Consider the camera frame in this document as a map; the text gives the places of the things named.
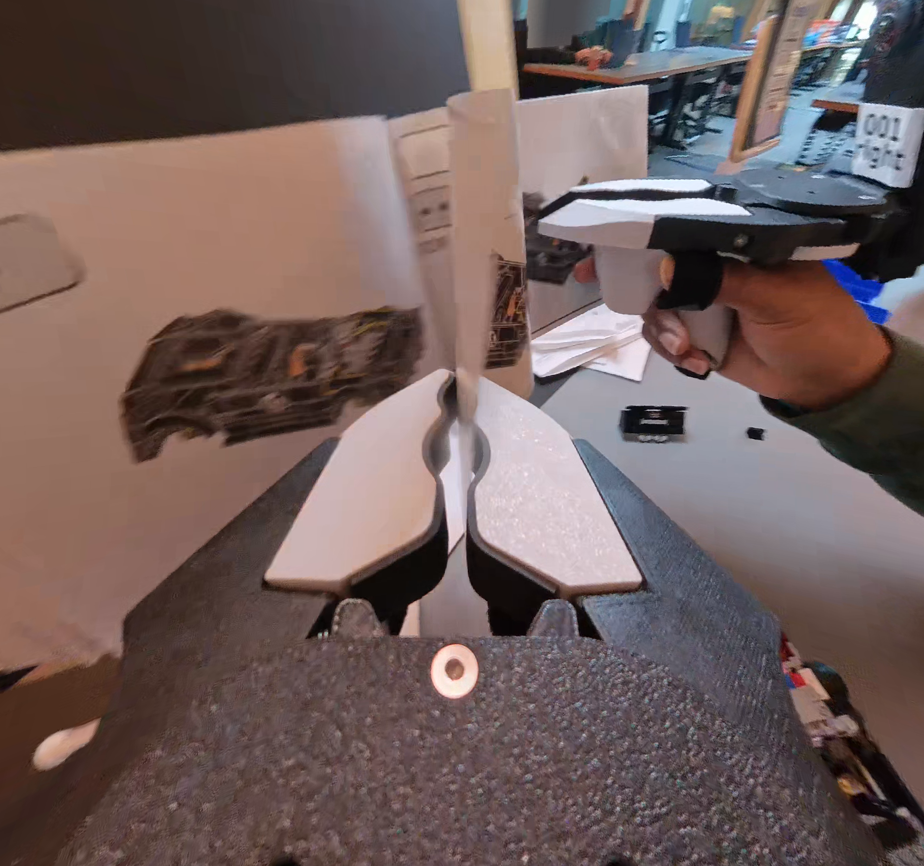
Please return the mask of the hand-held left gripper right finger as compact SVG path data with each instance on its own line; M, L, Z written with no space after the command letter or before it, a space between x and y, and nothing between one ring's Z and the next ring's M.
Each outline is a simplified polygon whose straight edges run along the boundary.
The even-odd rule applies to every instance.
M559 598L637 592L642 572L578 453L542 410L479 379L473 546Z

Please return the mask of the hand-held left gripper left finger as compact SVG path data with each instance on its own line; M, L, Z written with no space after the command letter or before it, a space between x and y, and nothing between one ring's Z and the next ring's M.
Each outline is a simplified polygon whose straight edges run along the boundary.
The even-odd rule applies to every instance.
M348 595L436 530L442 485L432 446L452 379L438 368L346 429L264 573L268 587Z

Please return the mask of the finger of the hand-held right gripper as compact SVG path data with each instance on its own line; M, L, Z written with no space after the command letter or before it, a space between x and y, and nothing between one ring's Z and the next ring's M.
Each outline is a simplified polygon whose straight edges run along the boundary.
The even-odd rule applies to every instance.
M595 246L631 250L654 247L655 224L702 217L752 217L736 204L718 200L576 200L538 223L541 235Z
M616 179L580 184L555 199L555 205L580 200L662 202L711 198L717 185L708 179Z

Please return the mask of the lego instruction booklet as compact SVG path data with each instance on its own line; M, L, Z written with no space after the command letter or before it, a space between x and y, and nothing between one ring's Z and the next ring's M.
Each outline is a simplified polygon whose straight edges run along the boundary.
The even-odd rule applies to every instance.
M2 156L2 673L128 612L438 368L532 388L523 207L644 177L643 87Z

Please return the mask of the black lego car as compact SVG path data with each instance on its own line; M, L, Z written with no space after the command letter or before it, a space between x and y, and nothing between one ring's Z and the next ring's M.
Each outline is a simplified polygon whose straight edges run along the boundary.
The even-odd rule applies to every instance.
M796 717L852 809L897 862L922 863L922 804L873 739L844 679L805 660L784 634L779 656Z

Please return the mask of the person's right forearm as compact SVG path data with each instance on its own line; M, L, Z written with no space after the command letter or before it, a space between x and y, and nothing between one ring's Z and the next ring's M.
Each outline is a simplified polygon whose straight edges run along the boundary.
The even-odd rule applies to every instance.
M825 410L760 396L771 416L815 438L839 462L867 475L923 515L923 349L887 327L874 328L890 348L872 384Z

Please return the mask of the black printed lego plate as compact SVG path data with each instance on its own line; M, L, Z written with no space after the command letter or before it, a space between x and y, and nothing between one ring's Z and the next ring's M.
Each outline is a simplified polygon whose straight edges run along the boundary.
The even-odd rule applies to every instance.
M627 442L683 443L687 439L687 407L631 405L621 411L619 429Z

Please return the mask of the person's right hand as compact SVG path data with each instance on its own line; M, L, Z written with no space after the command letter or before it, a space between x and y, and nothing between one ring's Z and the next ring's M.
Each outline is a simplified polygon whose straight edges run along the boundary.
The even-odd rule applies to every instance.
M820 262L759 268L727 261L716 303L735 321L718 372L763 398L829 410L874 385L893 357Z

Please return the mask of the blue plastic bin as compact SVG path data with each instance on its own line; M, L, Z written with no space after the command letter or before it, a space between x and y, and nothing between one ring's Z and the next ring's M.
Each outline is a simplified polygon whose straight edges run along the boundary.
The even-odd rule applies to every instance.
M880 305L884 285L876 280L865 279L840 260L824 260L826 270L837 283L861 307L866 317L878 326L887 324L891 313Z

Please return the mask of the background wooden desk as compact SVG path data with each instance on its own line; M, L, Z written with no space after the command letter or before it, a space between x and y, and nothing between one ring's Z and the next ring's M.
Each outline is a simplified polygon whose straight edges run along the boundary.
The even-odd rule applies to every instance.
M665 107L656 144L683 151L706 132L722 81L729 72L745 69L751 54L752 50L696 46L635 53L617 68L527 63L520 75L520 94L537 98L594 87L648 87L650 98Z

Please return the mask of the crumpled white paper bags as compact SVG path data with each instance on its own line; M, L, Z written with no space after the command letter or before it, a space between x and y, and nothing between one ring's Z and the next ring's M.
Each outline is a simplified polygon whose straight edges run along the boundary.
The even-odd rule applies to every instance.
M605 305L584 311L530 342L537 379L586 369L640 383L651 354L641 316L621 315Z

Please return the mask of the background booklet stand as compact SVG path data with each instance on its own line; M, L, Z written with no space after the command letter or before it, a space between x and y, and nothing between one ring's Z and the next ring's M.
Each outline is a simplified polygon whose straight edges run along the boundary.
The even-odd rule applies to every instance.
M780 140L796 68L819 0L783 0L758 32L737 104L728 162L733 168Z

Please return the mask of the white booklet stand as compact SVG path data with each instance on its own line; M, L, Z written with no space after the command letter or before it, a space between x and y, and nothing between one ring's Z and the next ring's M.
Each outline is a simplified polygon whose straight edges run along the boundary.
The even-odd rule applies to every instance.
M514 18L508 0L457 0L468 79L473 91L511 88L514 72ZM54 733L40 743L32 769L44 772L59 766L95 736L100 720Z

